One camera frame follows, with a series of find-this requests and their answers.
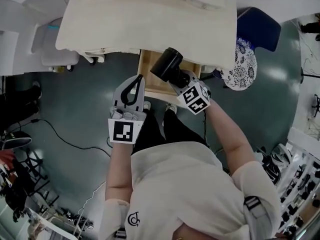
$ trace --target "person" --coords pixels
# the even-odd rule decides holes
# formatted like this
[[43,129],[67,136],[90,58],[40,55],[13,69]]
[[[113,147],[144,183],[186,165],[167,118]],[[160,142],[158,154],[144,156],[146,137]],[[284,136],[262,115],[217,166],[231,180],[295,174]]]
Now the person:
[[0,95],[0,135],[11,125],[23,121],[39,112],[34,101],[41,98],[40,84],[34,82],[27,90],[7,92]]
[[251,196],[264,204],[267,236],[274,236],[281,217],[275,186],[222,108],[211,99],[205,112],[231,176],[205,140],[178,119],[176,106],[166,108],[165,138],[150,107],[146,102],[134,147],[113,143],[98,239],[249,240],[244,201]]
[[320,22],[312,22],[307,25],[300,25],[300,30],[302,33],[320,33]]
[[0,164],[6,166],[7,170],[12,170],[14,168],[13,160],[16,156],[12,149],[0,150]]

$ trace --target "chair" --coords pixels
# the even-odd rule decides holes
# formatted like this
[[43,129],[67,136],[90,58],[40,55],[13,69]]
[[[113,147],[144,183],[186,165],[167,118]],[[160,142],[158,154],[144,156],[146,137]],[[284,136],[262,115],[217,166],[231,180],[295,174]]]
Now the chair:
[[313,115],[313,117],[315,118],[317,116],[317,113],[320,112],[320,98],[316,94],[314,96],[316,98],[316,105],[312,106],[312,108],[315,109],[314,115]]
[[[79,60],[76,52],[68,50],[59,51],[64,53],[62,57],[59,57],[61,53],[55,56],[59,28],[48,28],[48,24],[64,16],[68,1],[0,0],[1,76],[47,72],[48,66],[71,66]],[[46,49],[49,55],[43,56]]]
[[46,219],[42,216],[40,216],[39,214],[37,214],[35,211],[31,210],[31,209],[28,209],[32,215],[32,218],[33,220],[34,219],[37,219],[37,220],[40,220],[41,223],[46,227],[46,228],[49,228],[50,230],[52,230],[52,234],[51,234],[51,237],[50,239],[70,239],[70,240],[78,240],[80,238],[80,235],[82,233],[82,229],[79,233],[78,233],[78,237],[76,237],[75,235],[65,231],[64,229],[54,225],[51,220],[52,218],[54,219],[55,217],[52,216],[51,219]]
[[32,138],[23,131],[15,131],[5,134],[0,140],[0,151],[13,150],[29,145]]
[[236,35],[271,52],[277,49],[281,26],[262,10],[249,7],[238,15]]
[[29,148],[26,149],[25,153],[25,160],[19,162],[13,159],[13,168],[8,171],[4,169],[4,173],[2,173],[2,176],[7,179],[13,176],[10,181],[12,187],[8,186],[2,189],[1,195],[5,196],[6,203],[14,211],[13,220],[15,222],[23,213],[27,198],[34,196],[38,204],[41,205],[39,207],[40,213],[51,209],[59,198],[59,195],[52,191],[51,188],[44,189],[50,183],[50,180],[48,180],[48,176],[41,174],[43,160],[34,151],[35,158],[32,158]]
[[44,26],[46,30],[41,51],[41,63],[48,67],[66,66],[69,71],[72,71],[73,66],[78,63],[80,55],[76,51],[56,49],[56,40],[61,21],[62,18],[58,18],[49,25]]

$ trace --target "shelf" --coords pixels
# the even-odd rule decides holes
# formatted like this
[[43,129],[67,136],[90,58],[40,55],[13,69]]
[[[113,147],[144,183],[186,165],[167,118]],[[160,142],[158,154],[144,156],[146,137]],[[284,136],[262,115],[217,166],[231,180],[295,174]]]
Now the shelf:
[[318,209],[318,211],[312,216],[311,219],[308,220],[307,223],[304,223],[304,224],[303,224],[303,227],[299,228],[299,229],[296,231],[296,235],[298,236],[298,235],[300,235],[304,230],[306,230],[306,229],[309,227],[309,225],[310,225],[311,223],[313,223],[316,218],[318,218],[319,215],[320,215],[320,209]]
[[298,187],[300,186],[300,184],[302,183],[303,179],[305,178],[305,176],[307,175],[307,173],[310,171],[310,169],[313,167],[313,162],[314,159],[312,156],[309,156],[309,160],[306,164],[306,167],[300,177],[300,179],[297,181],[297,183],[295,184],[294,188],[292,189],[291,193],[285,198],[284,202],[281,204],[281,211],[283,212],[284,209],[287,209],[287,205],[296,197],[296,195],[298,194],[299,190]]
[[287,168],[284,168],[280,171],[281,178],[279,183],[276,185],[276,190],[278,191],[280,197],[287,190],[286,186],[283,187],[284,183],[287,182],[288,185],[291,182],[292,178],[295,176],[299,166],[306,164],[309,159],[309,157],[307,155],[304,155],[300,150],[291,149],[291,152],[293,153],[292,163]]
[[307,199],[300,205],[300,207],[297,209],[297,211],[292,215],[289,220],[278,230],[278,232],[282,232],[285,228],[288,227],[288,225],[300,214],[300,212],[306,207],[306,205],[309,203],[309,201],[313,198],[314,193],[319,188],[320,183],[317,183],[317,186],[313,189],[313,191],[310,192]]

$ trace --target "shoe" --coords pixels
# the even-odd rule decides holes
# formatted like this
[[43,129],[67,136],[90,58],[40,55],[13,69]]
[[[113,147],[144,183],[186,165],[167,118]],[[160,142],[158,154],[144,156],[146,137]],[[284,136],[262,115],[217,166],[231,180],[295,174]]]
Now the shoe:
[[148,111],[150,111],[150,109],[151,109],[151,102],[145,100],[145,101],[143,102],[143,110],[148,110]]
[[300,32],[305,33],[305,32],[303,32],[303,31],[301,30],[304,25],[302,25],[300,21],[298,21],[298,26],[297,26],[296,24],[294,24],[294,25],[296,26],[296,28],[297,28]]
[[178,107],[175,104],[168,103],[165,108],[165,111],[167,110],[172,110],[175,114],[177,114]]
[[34,115],[38,115],[40,112],[40,107],[38,105],[36,105],[36,108],[37,108],[37,112],[35,112]]
[[32,86],[37,86],[40,88],[40,96],[38,97],[38,100],[42,97],[42,90],[41,90],[41,86],[40,86],[40,83],[38,81],[34,81],[32,83]]

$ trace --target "wooden drawer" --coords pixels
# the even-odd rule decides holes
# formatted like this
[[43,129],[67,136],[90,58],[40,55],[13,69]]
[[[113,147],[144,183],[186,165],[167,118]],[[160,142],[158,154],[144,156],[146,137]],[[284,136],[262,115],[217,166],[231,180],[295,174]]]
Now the wooden drawer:
[[[168,82],[162,81],[160,78],[155,76],[150,72],[153,65],[156,63],[157,59],[161,56],[162,53],[150,51],[150,50],[141,50],[138,74],[142,74],[145,80],[145,91],[173,95],[176,96],[175,90],[171,87]],[[201,73],[201,66],[189,61],[182,61],[180,64],[180,69],[190,70],[199,78]]]

